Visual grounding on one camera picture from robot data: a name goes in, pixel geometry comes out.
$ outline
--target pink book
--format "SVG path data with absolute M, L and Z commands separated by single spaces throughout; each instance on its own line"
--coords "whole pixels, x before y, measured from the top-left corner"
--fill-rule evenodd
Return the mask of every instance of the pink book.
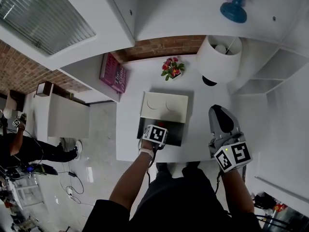
M 111 53 L 104 54 L 100 80 L 119 93 L 126 89 L 126 69 L 113 57 Z

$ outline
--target white lamp shade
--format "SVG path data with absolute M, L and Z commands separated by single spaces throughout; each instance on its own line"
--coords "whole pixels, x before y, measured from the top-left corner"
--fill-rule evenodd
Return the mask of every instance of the white lamp shade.
M 222 54 L 214 49 L 217 45 L 230 48 L 226 54 Z M 231 82 L 237 77 L 241 53 L 240 38 L 208 35 L 197 52 L 198 69 L 212 82 Z

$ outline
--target box lid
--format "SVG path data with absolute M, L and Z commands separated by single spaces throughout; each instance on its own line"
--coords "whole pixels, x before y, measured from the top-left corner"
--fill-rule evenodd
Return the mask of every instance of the box lid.
M 140 116 L 185 123 L 188 96 L 145 92 Z

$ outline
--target white table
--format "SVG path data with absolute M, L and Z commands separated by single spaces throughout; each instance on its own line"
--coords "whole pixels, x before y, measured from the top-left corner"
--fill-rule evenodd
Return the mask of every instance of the white table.
M 166 145 L 158 151 L 157 162 L 187 162 L 210 160 L 208 143 L 212 139 L 208 110 L 214 104 L 229 109 L 231 102 L 226 84 L 214 87 L 205 85 L 202 75 L 195 68 L 195 55 L 182 56 L 187 67 L 179 80 L 165 81 L 160 76 L 163 58 L 151 58 L 126 63 L 127 85 L 117 105 L 116 158 L 134 161 L 138 155 L 137 132 L 143 91 L 188 95 L 187 122 L 184 127 L 182 146 Z

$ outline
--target black sleeve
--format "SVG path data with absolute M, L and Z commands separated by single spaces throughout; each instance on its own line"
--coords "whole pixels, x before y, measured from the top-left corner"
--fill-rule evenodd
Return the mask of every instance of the black sleeve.
M 130 212 L 124 206 L 110 200 L 97 200 L 83 232 L 101 231 L 102 226 L 114 229 L 128 224 L 129 219 Z
M 262 231 L 258 219 L 254 213 L 242 213 L 237 216 L 232 216 L 235 228 L 238 231 L 260 232 Z

